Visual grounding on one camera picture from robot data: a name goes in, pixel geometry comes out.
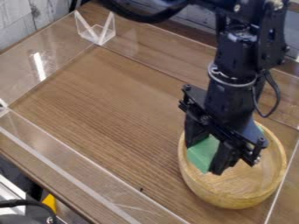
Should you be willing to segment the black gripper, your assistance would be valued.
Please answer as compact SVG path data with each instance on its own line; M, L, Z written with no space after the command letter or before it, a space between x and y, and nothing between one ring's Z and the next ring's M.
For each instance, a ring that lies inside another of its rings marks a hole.
M181 87L179 108L184 112L184 142L191 148L205 140L211 133L243 133L255 123L260 83L232 84L211 81L203 90L192 84ZM221 175L241 160L248 166L257 163L261 146L251 148L231 141L219 143L208 172Z

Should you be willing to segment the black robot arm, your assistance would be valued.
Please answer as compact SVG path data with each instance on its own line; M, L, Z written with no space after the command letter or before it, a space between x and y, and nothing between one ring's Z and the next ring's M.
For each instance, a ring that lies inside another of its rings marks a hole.
M253 114L260 112L264 86L280 89L271 69L285 62L285 14L289 0L152 0L160 10L144 13L124 6L121 0L95 0L120 17L145 24L161 23L187 6L199 5L216 16L217 49L207 74L205 90L181 87L179 108L184 112L184 145L203 149L209 160L197 165L204 173L220 175L239 161L255 166L268 140Z

